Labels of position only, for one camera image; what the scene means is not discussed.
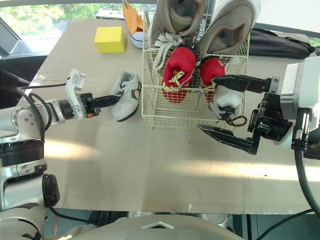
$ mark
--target black bag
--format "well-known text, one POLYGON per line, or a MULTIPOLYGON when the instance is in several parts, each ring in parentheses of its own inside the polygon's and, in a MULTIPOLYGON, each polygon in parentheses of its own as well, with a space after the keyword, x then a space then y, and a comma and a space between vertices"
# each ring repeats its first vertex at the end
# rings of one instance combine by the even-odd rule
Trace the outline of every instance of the black bag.
POLYGON ((292 37, 279 37, 272 31, 253 28, 250 32, 249 55, 305 59, 315 48, 292 37))

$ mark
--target red shoe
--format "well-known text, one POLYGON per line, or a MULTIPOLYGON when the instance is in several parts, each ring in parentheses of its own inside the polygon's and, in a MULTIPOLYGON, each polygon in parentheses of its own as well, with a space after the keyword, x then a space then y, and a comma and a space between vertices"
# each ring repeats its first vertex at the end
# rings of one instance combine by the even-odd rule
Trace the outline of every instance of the red shoe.
MULTIPOLYGON (((200 76, 202 81, 202 88, 212 89, 214 77, 225 75, 226 70, 222 61, 216 56, 205 57, 200 64, 200 76)), ((204 93, 206 101, 210 103, 214 96, 213 91, 208 91, 204 93)))
POLYGON ((165 64, 162 93, 173 104, 181 103, 186 95, 186 88, 192 81, 192 74, 196 66, 196 53, 188 46, 178 46, 165 64))

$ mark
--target white sneaker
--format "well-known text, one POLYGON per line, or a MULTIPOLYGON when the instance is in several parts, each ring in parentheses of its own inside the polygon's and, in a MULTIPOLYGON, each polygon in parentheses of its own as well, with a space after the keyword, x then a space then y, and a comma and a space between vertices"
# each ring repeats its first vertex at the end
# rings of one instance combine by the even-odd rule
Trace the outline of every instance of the white sneaker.
POLYGON ((159 70, 164 65, 164 58, 169 50, 180 44, 192 44, 207 2, 208 0, 158 0, 148 31, 149 48, 159 48, 152 66, 154 70, 159 70))
POLYGON ((123 122, 137 112, 140 92, 139 76, 129 69, 122 70, 111 92, 111 95, 120 97, 120 100, 109 106, 110 113, 117 122, 123 122))
POLYGON ((242 113, 243 100, 243 92, 219 85, 216 87, 213 98, 209 103, 209 110, 214 112, 219 119, 222 119, 225 114, 234 119, 242 113))
POLYGON ((260 13, 260 0, 221 0, 196 48, 207 54, 236 55, 260 13))

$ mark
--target yellow shoelace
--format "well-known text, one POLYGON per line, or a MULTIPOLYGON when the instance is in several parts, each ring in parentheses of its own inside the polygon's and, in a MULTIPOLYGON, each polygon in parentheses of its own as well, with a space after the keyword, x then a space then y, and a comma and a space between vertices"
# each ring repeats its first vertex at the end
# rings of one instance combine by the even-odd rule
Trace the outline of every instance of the yellow shoelace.
POLYGON ((179 92, 180 91, 180 82, 179 79, 182 78, 185 75, 185 72, 183 71, 173 71, 173 77, 171 78, 171 80, 169 80, 169 83, 174 83, 177 84, 176 87, 174 86, 167 86, 165 82, 163 82, 162 86, 164 88, 165 91, 167 92, 179 92))
POLYGON ((214 83, 213 80, 211 80, 211 85, 202 88, 202 89, 201 89, 201 92, 202 92, 202 93, 207 93, 208 90, 210 90, 210 89, 215 89, 215 88, 216 88, 216 84, 214 83))

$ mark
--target gray sneaker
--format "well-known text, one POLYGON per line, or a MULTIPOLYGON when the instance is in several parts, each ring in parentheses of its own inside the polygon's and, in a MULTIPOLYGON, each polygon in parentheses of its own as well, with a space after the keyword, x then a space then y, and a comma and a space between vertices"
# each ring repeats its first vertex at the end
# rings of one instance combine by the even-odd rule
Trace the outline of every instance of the gray sneaker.
POLYGON ((192 37, 200 25, 208 0, 158 0, 149 28, 149 47, 162 32, 192 37))
POLYGON ((159 70, 169 50, 180 44, 191 45, 208 0, 158 0, 149 26, 149 48, 159 51, 152 68, 159 70))
POLYGON ((260 5, 260 0, 221 0, 196 46, 200 57, 236 55, 258 18, 260 5))

